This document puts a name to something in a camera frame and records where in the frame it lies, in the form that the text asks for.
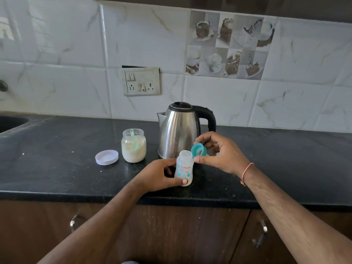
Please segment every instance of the stainless steel kettle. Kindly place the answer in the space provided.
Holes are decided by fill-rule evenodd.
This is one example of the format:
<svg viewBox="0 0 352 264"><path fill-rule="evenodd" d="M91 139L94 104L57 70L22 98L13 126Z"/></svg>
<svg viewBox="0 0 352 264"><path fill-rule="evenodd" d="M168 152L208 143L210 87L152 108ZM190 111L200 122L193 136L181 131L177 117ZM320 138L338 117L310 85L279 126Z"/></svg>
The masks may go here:
<svg viewBox="0 0 352 264"><path fill-rule="evenodd" d="M169 105L166 112L157 113L160 125L158 153L162 158L178 157L182 150L191 150L200 135L199 118L208 120L209 131L216 131L213 111L186 102Z"/></svg>

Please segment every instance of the black kettle handle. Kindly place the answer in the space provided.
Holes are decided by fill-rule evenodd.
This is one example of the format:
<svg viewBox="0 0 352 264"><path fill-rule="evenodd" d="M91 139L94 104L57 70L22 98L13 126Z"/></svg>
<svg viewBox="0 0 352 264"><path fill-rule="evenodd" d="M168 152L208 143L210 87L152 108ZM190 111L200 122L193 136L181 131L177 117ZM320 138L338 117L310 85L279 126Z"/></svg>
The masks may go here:
<svg viewBox="0 0 352 264"><path fill-rule="evenodd" d="M194 112L196 112L198 118L207 119L208 120L208 129L210 132L215 132L217 130L217 121L215 120L215 116L213 111L209 108L201 107L201 106L192 106Z"/></svg>

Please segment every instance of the sink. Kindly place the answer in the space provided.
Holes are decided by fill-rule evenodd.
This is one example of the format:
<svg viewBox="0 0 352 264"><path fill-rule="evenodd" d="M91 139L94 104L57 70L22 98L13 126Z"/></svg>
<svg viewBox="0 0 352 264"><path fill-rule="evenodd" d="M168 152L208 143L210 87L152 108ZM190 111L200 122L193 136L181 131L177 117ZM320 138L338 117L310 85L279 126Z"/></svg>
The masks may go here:
<svg viewBox="0 0 352 264"><path fill-rule="evenodd" d="M0 116L0 133L13 129L24 123L27 123L29 119L17 118L11 116Z"/></svg>

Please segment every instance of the black granite countertop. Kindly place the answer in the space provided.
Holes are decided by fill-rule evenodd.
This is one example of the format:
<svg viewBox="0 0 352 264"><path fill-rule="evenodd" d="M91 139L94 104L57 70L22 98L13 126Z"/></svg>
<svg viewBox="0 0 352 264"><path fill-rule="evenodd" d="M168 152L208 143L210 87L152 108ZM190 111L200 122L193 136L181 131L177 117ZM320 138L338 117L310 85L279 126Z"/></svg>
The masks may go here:
<svg viewBox="0 0 352 264"><path fill-rule="evenodd" d="M157 122L24 117L30 121L0 133L0 199L105 203L158 158ZM143 129L147 139L146 158L137 164L122 157L127 128ZM300 204L311 210L352 211L351 134L225 126L217 132L233 139ZM94 157L107 149L117 150L120 158L99 166ZM139 204L260 208L237 177L200 164L193 174L190 186L148 193Z"/></svg>

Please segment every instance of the hand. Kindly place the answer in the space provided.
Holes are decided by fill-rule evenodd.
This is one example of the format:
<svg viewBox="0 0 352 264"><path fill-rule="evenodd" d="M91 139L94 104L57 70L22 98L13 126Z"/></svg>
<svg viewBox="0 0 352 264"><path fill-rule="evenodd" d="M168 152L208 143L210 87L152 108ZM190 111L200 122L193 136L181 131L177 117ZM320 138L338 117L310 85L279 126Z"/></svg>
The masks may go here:
<svg viewBox="0 0 352 264"><path fill-rule="evenodd" d="M194 144L199 142L204 144L206 149L212 148L213 153L220 152L220 154L214 157L207 155L197 156L194 158L196 163L214 166L238 177L242 176L242 173L250 163L234 141L218 133L204 133L196 139Z"/></svg>
<svg viewBox="0 0 352 264"><path fill-rule="evenodd" d="M186 185L186 178L168 178L164 170L172 175L170 166L176 167L176 159L158 159L148 164L131 182L136 182L143 187L144 192L155 192L161 189Z"/></svg>

